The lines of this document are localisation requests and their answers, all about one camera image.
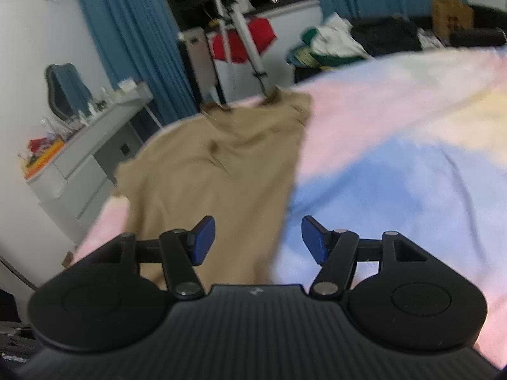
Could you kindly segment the brown paper bag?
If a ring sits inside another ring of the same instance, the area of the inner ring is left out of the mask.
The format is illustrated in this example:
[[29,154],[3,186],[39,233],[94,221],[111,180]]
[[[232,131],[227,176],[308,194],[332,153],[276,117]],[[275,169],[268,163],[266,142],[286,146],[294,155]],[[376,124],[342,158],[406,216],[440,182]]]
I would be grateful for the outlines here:
[[473,9],[463,0],[431,0],[432,29],[440,40],[473,28]]

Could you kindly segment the white dressing table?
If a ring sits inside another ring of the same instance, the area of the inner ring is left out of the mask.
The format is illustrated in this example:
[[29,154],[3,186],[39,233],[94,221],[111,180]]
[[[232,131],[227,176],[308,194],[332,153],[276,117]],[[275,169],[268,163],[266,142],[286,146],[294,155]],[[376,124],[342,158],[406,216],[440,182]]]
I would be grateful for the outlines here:
[[152,99],[144,82],[122,93],[28,179],[40,208],[74,244],[84,240],[111,195],[118,164],[141,149],[131,120]]

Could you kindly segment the tan t-shirt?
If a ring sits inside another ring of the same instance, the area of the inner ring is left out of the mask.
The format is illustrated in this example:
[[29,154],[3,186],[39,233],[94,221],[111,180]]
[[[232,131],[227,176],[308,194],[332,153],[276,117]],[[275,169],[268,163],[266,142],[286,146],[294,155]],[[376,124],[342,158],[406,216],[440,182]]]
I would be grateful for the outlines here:
[[205,104],[161,131],[117,167],[125,229],[153,239],[209,215],[216,236],[197,269],[204,287],[270,283],[312,104],[308,93],[275,89],[256,105]]

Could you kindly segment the black sofa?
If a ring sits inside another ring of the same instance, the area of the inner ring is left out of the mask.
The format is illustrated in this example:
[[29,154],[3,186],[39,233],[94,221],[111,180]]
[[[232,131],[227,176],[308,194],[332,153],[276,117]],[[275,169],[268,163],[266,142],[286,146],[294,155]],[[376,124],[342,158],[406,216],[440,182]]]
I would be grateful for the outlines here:
[[472,26],[465,29],[449,19],[451,25],[447,40],[433,33],[429,16],[353,19],[351,36],[366,50],[364,55],[350,57],[321,54],[312,50],[317,28],[309,28],[301,36],[301,44],[289,50],[286,62],[294,67],[295,83],[320,74],[323,70],[337,69],[367,58],[399,52],[423,52],[451,47],[501,47],[506,45],[506,13],[499,9],[473,5]]

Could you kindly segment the left blue curtain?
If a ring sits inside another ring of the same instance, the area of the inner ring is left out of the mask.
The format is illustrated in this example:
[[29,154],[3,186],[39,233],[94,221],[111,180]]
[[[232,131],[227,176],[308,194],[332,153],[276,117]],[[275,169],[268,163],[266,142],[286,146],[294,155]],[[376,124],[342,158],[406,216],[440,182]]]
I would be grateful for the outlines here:
[[79,0],[109,80],[144,81],[164,124],[197,112],[167,0]]

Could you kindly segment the wavy framed mirror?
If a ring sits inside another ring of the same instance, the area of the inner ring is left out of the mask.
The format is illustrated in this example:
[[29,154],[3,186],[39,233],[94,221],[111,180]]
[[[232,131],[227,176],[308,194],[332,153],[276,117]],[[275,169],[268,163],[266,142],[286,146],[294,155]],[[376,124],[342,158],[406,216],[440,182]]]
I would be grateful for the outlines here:
[[63,122],[90,115],[88,104],[93,96],[83,83],[74,64],[50,64],[45,78],[48,88],[48,105],[52,113]]

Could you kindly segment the garment steamer stand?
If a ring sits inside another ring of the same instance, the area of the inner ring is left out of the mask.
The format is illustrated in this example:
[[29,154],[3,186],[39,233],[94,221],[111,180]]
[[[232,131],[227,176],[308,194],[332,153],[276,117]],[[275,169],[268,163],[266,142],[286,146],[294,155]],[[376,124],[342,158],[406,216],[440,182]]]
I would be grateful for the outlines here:
[[245,13],[239,0],[213,0],[216,6],[216,18],[221,48],[211,42],[211,56],[215,60],[225,61],[230,73],[235,64],[249,63],[253,78],[258,82],[260,91],[267,95],[273,87],[262,54],[276,41],[271,23],[263,17]]

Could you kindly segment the orange tray with items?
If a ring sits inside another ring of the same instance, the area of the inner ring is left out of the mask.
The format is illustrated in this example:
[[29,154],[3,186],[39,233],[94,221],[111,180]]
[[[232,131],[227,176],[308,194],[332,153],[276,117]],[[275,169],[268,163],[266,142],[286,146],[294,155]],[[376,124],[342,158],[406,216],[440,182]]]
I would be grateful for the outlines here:
[[24,179],[31,179],[65,146],[60,136],[28,141],[26,150],[17,155]]

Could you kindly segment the pastel tie-dye bed cover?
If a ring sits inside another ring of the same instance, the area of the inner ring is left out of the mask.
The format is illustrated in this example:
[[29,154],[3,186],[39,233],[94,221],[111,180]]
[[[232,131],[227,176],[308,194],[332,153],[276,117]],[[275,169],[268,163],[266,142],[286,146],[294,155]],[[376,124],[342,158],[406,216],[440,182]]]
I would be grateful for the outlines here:
[[[476,345],[506,363],[506,52],[396,54],[292,89],[313,100],[268,284],[309,287],[310,215],[362,238],[398,231],[476,285],[487,314]],[[125,229],[116,188],[74,255]]]

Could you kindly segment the pile of clothes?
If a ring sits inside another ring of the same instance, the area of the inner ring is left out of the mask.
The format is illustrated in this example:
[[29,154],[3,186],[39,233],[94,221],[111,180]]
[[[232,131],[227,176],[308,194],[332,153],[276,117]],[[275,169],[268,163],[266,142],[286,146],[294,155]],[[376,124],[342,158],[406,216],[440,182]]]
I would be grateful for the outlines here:
[[289,50],[287,63],[298,69],[335,69],[399,52],[443,49],[444,44],[402,15],[350,22],[334,13],[309,28]]

